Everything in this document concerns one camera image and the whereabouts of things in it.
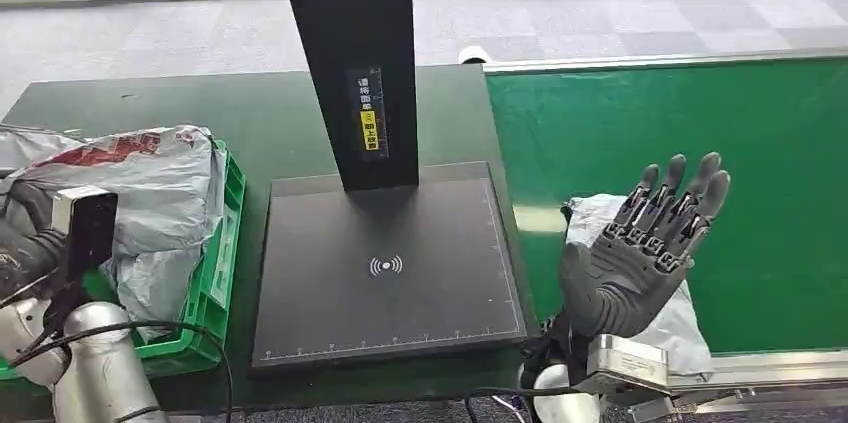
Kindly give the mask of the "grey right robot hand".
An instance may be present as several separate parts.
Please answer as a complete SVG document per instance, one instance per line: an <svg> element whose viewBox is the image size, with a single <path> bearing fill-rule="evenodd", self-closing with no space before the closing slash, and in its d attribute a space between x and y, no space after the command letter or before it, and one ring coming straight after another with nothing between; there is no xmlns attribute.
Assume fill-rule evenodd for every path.
<svg viewBox="0 0 848 423"><path fill-rule="evenodd" d="M573 332L632 337L654 320L694 264L729 193L718 152L683 179L686 158L650 164L590 243L566 240L558 268Z"/></svg>

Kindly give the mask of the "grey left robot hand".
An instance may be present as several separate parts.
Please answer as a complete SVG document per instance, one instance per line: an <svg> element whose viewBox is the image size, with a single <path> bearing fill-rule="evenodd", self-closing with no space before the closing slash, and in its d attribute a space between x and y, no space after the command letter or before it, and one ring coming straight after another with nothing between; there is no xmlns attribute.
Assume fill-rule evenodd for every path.
<svg viewBox="0 0 848 423"><path fill-rule="evenodd" d="M1 303L50 299L64 286L66 235L52 227L53 199L21 180L1 206Z"/></svg>

